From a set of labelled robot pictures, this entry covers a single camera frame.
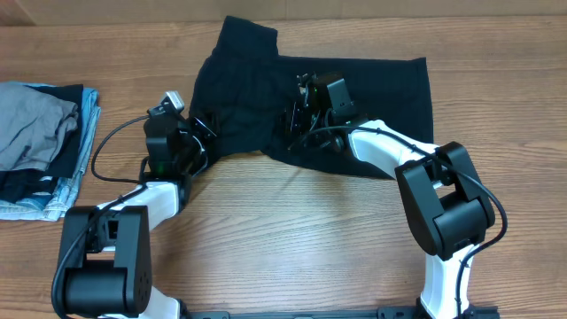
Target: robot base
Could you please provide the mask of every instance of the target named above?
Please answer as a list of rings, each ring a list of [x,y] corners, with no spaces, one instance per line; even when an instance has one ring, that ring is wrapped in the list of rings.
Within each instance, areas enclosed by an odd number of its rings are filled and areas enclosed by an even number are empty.
[[[418,299],[414,307],[380,307],[377,311],[314,311],[298,313],[234,314],[228,312],[194,312],[182,319],[431,319]],[[497,307],[469,306],[464,312],[466,319],[500,319]]]

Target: black bracket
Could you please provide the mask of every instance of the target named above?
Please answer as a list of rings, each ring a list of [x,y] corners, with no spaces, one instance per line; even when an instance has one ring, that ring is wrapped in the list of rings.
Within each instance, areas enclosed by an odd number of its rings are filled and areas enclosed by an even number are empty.
[[[435,156],[480,181],[462,145],[441,146]],[[494,210],[478,187],[427,158],[409,161],[395,172],[409,228],[426,253],[447,261],[467,245],[485,240],[494,225]],[[454,184],[454,191],[439,198],[433,188],[437,182]]]
[[[69,209],[63,225],[59,263],[95,206]],[[60,277],[56,300],[67,314],[138,316],[147,308],[151,292],[150,226],[146,206],[126,206],[101,218],[73,250]],[[113,260],[89,260],[115,245]]]

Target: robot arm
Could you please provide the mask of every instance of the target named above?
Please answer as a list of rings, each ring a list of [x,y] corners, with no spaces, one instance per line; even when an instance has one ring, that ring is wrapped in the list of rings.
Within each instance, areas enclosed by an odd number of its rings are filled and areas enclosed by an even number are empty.
[[[115,206],[77,206],[66,212],[59,248],[63,275],[54,279],[58,282],[52,300],[56,309],[101,318],[183,318],[183,303],[151,284],[150,231],[183,210],[191,178],[206,166],[205,145],[216,133],[206,117],[185,120],[179,114],[182,109],[183,101],[170,91],[149,110],[144,131],[150,156],[144,163],[149,163],[150,172],[141,173],[144,186],[130,193],[137,195],[126,196]],[[95,212],[106,207],[109,212],[92,220]],[[72,247],[90,222],[94,226]],[[61,264],[69,249],[70,258]],[[113,259],[87,258],[89,253],[109,251],[115,252]]]
[[[380,128],[451,164],[465,169],[478,179],[469,155],[459,144],[439,148],[425,144],[388,128],[383,121],[368,121],[364,128]],[[417,243],[428,253],[425,285],[419,302],[430,318],[457,317],[455,287],[464,256],[484,239],[485,230],[494,223],[487,198],[464,181],[455,180],[443,167],[428,162],[422,154],[385,135],[354,130],[348,135],[353,156],[380,168],[398,179],[408,224]],[[456,191],[438,198],[435,189],[455,184]],[[472,258],[462,274],[461,304],[469,307],[467,286]]]

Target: gray shirt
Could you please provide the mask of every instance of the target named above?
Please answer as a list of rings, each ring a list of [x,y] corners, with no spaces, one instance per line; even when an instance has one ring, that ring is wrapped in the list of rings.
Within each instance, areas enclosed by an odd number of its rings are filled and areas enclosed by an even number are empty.
[[[0,83],[0,171],[45,170],[77,129],[78,106],[16,83]]]

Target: denim jeans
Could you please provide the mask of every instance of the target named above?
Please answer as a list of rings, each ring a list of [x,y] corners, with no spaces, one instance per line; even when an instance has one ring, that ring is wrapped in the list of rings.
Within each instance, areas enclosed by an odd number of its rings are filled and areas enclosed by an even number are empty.
[[[21,83],[29,86],[46,84]],[[82,177],[89,164],[90,152],[97,131],[100,107],[97,105],[98,91],[84,88],[82,91],[82,129],[79,159],[72,178],[59,178],[53,194],[35,193],[15,204],[0,200],[0,219],[56,221],[79,197]]]

